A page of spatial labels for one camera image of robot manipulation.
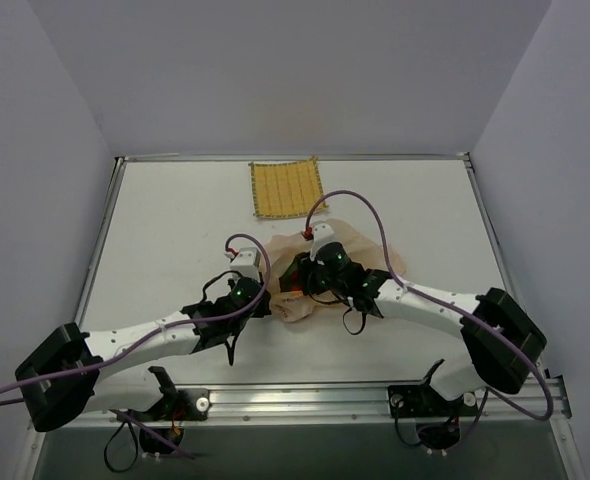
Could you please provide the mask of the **translucent banana print plastic bag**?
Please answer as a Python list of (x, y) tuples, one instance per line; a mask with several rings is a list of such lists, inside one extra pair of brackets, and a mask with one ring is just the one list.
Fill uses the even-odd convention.
[[(326, 223), (333, 229), (336, 239), (344, 246), (353, 261), (362, 264), (366, 269), (387, 269), (380, 240), (371, 240), (349, 223), (339, 219), (331, 218)], [(279, 278), (297, 254), (310, 250), (309, 242), (300, 233), (274, 235), (264, 248), (271, 261), (268, 292), (271, 295), (270, 310), (273, 315), (286, 323), (293, 323), (308, 317), (316, 308), (331, 311), (339, 309), (339, 305), (321, 304), (300, 291), (281, 291)]]

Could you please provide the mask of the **fake strawberry bunch with leaves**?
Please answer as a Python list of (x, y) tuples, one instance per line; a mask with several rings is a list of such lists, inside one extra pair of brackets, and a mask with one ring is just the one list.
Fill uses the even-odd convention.
[(302, 291), (299, 265), (300, 260), (298, 257), (295, 257), (285, 272), (279, 277), (281, 293)]

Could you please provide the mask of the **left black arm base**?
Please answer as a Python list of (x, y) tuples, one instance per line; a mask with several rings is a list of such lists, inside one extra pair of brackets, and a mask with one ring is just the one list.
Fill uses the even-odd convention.
[(208, 453), (191, 452), (181, 446), (185, 422), (201, 422), (208, 418), (210, 393), (207, 389), (179, 389), (161, 366), (148, 368), (157, 382), (161, 398), (147, 410), (112, 410), (116, 419), (134, 435), (136, 452), (145, 456), (197, 460)]

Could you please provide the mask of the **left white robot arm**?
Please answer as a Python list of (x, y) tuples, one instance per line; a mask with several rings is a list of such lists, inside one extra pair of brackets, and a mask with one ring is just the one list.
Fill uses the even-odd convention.
[(96, 385), (129, 368), (219, 345), (233, 361), (247, 321), (270, 314), (270, 294), (261, 274), (229, 273), (227, 295), (214, 301), (203, 295), (155, 322), (95, 332), (83, 332), (75, 323), (56, 328), (15, 372), (36, 431), (49, 432), (77, 418), (96, 395)]

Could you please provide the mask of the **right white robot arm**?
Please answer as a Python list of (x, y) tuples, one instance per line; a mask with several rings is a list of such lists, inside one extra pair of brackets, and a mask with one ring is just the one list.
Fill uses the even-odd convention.
[(439, 413), (467, 392), (489, 387), (499, 393), (520, 392), (547, 340), (519, 304), (504, 290), (461, 294), (395, 280), (380, 269), (353, 261), (344, 247), (331, 242), (315, 255), (296, 255), (280, 277), (282, 291), (306, 296), (324, 293), (335, 302), (380, 319), (402, 319), (451, 335), (466, 352), (442, 360), (419, 388), (419, 400)]

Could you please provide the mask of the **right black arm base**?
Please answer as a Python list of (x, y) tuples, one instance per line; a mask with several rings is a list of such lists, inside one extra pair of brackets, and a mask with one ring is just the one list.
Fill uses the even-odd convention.
[[(444, 359), (435, 362), (418, 382), (389, 386), (387, 395), (395, 434), (401, 444), (408, 449), (423, 449), (429, 456), (446, 458), (478, 425), (489, 392), (485, 390), (480, 400), (474, 392), (445, 400), (430, 386), (433, 375), (444, 362)], [(416, 439), (405, 439), (400, 421), (420, 418), (432, 419), (432, 422), (420, 422), (415, 426)]]

